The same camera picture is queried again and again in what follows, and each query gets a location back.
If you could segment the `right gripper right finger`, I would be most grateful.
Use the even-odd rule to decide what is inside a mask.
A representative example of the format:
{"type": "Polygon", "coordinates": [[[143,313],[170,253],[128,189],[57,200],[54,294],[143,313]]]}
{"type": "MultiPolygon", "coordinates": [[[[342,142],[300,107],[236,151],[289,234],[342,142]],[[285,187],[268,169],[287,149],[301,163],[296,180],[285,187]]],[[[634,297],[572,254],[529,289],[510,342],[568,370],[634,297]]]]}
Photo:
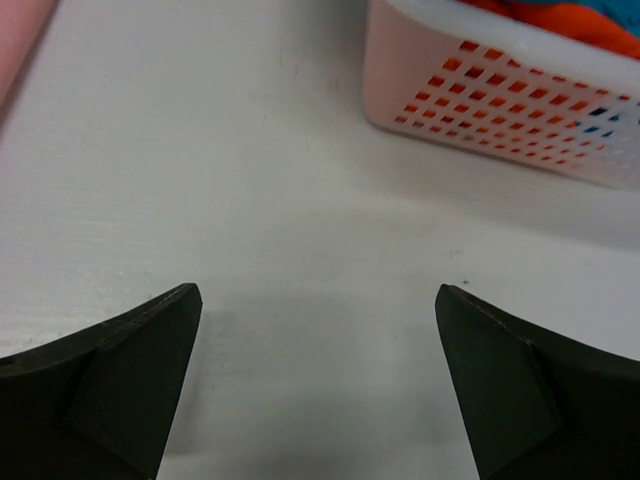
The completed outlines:
{"type": "Polygon", "coordinates": [[[480,478],[638,478],[638,361],[452,285],[435,315],[480,478]]]}

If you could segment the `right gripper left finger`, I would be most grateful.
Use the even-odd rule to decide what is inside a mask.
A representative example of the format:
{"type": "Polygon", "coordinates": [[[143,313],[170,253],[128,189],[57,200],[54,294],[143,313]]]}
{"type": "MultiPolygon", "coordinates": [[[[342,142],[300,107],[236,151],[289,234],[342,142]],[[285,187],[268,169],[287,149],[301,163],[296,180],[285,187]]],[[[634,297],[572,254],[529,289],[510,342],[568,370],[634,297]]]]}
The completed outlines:
{"type": "Polygon", "coordinates": [[[185,283],[2,358],[2,478],[156,478],[201,312],[185,283]]]}

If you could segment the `pink t shirt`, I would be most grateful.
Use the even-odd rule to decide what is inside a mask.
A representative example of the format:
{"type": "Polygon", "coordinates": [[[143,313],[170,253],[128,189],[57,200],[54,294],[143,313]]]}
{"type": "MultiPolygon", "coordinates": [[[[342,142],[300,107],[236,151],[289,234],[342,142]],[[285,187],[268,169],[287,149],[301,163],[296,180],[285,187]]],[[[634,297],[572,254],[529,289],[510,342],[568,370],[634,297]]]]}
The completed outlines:
{"type": "Polygon", "coordinates": [[[37,45],[59,1],[1,1],[1,126],[13,107],[37,45]]]}

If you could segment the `white plastic basket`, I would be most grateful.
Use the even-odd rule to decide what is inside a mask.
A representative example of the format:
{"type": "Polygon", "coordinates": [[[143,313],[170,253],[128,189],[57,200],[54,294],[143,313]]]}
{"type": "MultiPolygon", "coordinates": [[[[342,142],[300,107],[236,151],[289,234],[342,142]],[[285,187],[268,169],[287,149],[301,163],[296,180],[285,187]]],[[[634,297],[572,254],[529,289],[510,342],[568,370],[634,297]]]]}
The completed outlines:
{"type": "Polygon", "coordinates": [[[400,135],[639,186],[639,64],[459,1],[368,5],[362,101],[400,135]]]}

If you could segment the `orange t shirt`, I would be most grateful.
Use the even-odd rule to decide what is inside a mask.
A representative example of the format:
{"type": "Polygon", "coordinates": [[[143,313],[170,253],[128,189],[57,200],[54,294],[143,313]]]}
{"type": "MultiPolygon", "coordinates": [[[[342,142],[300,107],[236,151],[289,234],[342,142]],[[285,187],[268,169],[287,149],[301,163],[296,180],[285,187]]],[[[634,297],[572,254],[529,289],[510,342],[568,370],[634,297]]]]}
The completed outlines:
{"type": "Polygon", "coordinates": [[[471,0],[465,4],[639,60],[639,2],[636,0],[471,0]]]}

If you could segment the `blue t shirt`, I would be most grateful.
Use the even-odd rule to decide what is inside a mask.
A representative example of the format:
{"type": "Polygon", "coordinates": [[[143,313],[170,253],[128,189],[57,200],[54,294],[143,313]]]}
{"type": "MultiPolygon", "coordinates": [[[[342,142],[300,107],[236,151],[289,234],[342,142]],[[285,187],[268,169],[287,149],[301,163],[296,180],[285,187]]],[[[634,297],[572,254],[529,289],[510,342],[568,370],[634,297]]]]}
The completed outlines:
{"type": "Polygon", "coordinates": [[[639,37],[638,1],[503,1],[519,21],[565,36],[621,31],[639,37]]]}

